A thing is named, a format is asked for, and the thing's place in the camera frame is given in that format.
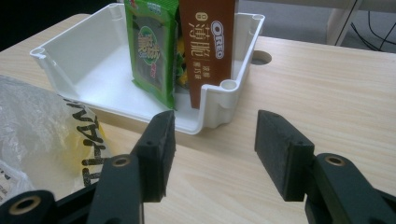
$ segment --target brown snack box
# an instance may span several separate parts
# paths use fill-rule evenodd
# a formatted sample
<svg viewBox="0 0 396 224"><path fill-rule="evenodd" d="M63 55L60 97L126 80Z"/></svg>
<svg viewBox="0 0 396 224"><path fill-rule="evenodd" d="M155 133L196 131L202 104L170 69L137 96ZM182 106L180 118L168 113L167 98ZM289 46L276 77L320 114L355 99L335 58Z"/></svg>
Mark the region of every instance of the brown snack box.
<svg viewBox="0 0 396 224"><path fill-rule="evenodd" d="M191 106L200 107L201 87L231 78L233 20L238 0L179 0Z"/></svg>

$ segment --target green snack bag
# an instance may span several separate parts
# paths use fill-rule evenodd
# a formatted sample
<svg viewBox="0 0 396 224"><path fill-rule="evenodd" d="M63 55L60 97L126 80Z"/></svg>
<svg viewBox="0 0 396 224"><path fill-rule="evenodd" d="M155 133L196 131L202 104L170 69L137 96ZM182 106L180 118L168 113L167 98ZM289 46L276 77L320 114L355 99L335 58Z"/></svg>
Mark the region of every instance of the green snack bag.
<svg viewBox="0 0 396 224"><path fill-rule="evenodd" d="M124 0L134 84L174 108L178 0Z"/></svg>

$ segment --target plastic storage box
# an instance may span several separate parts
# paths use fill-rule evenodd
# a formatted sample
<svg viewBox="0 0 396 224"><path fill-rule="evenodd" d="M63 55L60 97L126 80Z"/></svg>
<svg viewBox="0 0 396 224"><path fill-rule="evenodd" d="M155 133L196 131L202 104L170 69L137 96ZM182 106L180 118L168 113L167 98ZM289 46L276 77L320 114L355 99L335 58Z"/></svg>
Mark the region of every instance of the plastic storage box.
<svg viewBox="0 0 396 224"><path fill-rule="evenodd" d="M189 94L176 89L177 131L196 134L232 120L263 21L263 15L235 15L232 79L204 85L200 109L191 108ZM145 122L168 110L132 82L123 4L102 8L30 54L65 98Z"/></svg>

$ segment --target snack package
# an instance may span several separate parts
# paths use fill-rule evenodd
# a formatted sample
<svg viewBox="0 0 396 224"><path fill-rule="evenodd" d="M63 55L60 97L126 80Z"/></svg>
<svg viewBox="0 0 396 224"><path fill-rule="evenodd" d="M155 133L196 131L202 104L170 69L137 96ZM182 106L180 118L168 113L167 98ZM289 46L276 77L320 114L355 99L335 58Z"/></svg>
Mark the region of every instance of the snack package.
<svg viewBox="0 0 396 224"><path fill-rule="evenodd" d="M178 0L125 0L134 84L174 108Z"/></svg>
<svg viewBox="0 0 396 224"><path fill-rule="evenodd" d="M85 105L0 76L0 204L26 190L61 199L99 180L111 157Z"/></svg>
<svg viewBox="0 0 396 224"><path fill-rule="evenodd" d="M180 0L179 10L191 106L200 107L201 87L231 78L233 21L238 0Z"/></svg>

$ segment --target clear plastic wrap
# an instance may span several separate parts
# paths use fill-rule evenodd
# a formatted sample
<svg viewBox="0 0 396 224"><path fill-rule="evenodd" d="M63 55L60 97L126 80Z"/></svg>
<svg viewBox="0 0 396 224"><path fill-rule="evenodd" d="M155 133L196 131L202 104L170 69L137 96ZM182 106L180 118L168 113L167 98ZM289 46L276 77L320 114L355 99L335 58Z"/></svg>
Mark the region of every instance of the clear plastic wrap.
<svg viewBox="0 0 396 224"><path fill-rule="evenodd" d="M87 106L14 78L0 76L0 120L0 169L19 183L3 181L9 194L0 204L29 189L60 199L96 182L111 157Z"/></svg>

